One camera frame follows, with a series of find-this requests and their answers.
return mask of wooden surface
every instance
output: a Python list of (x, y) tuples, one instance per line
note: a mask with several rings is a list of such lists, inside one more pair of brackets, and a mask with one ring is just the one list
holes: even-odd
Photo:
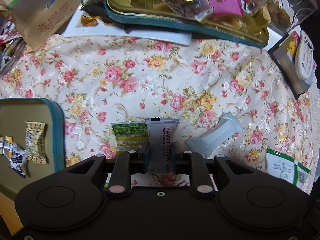
[(0, 215), (6, 223), (11, 235), (22, 228), (21, 221), (14, 208), (14, 202), (0, 193)]

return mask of tablecloth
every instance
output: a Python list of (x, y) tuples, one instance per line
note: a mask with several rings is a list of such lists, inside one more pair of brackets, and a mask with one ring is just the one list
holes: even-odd
[[(266, 149), (311, 169), (319, 155), (319, 92), (315, 82), (295, 100), (265, 50), (223, 40), (193, 40), (188, 47), (117, 36), (54, 35), (35, 52), (26, 49), (0, 80), (0, 96), (43, 97), (65, 115), (65, 160), (73, 165), (97, 153), (116, 156), (111, 123), (149, 117), (178, 118), (185, 141), (212, 128), (230, 111), (244, 131), (211, 155), (225, 154), (265, 171)], [(184, 174), (132, 176), (133, 185), (187, 185)]]

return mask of yellow cartoon character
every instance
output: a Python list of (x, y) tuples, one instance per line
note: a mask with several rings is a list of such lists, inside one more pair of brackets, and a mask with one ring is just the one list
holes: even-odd
[(287, 48), (288, 52), (290, 52), (291, 57), (294, 57), (297, 52), (297, 45), (294, 41), (290, 41), (289, 48)]

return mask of floral tablecloth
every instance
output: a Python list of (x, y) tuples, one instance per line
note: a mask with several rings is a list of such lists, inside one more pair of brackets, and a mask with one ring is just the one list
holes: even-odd
[[(44, 97), (65, 115), (66, 166), (96, 153), (116, 155), (111, 123), (149, 117), (178, 118), (174, 140), (187, 150), (230, 111), (243, 125), (217, 148), (265, 171), (267, 148), (311, 169), (319, 154), (319, 92), (315, 82), (295, 100), (267, 52), (221, 40), (189, 47), (115, 36), (52, 36), (36, 52), (26, 49), (0, 80), (0, 96)], [(186, 175), (132, 176), (133, 185), (187, 185)]]

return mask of brown paper bag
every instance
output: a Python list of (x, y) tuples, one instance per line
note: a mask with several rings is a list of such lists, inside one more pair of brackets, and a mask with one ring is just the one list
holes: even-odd
[(0, 0), (1, 13), (16, 24), (26, 43), (37, 49), (74, 13), (81, 0)]

